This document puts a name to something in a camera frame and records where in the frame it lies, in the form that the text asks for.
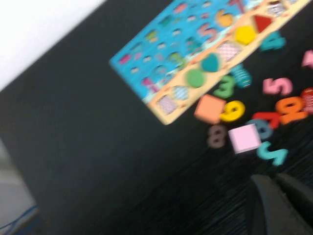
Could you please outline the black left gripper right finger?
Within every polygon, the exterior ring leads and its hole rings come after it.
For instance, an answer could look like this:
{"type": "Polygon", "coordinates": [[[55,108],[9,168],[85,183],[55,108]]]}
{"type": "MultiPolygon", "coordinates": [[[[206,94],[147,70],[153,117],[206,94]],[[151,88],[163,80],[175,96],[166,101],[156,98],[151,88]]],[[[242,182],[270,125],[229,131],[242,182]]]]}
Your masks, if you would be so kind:
{"type": "Polygon", "coordinates": [[[275,226],[277,233],[313,232],[313,190],[294,177],[276,175],[279,187],[275,203],[275,226]]]}

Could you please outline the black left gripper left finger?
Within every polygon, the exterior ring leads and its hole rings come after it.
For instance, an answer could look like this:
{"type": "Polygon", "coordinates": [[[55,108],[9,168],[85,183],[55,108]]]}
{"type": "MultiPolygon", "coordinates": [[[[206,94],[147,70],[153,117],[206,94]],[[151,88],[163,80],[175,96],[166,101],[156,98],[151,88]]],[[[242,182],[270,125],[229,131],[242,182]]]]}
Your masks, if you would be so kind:
{"type": "Polygon", "coordinates": [[[311,233],[277,233],[275,203],[278,201],[279,187],[275,179],[265,175],[253,175],[250,178],[250,234],[310,235],[311,233]]]}

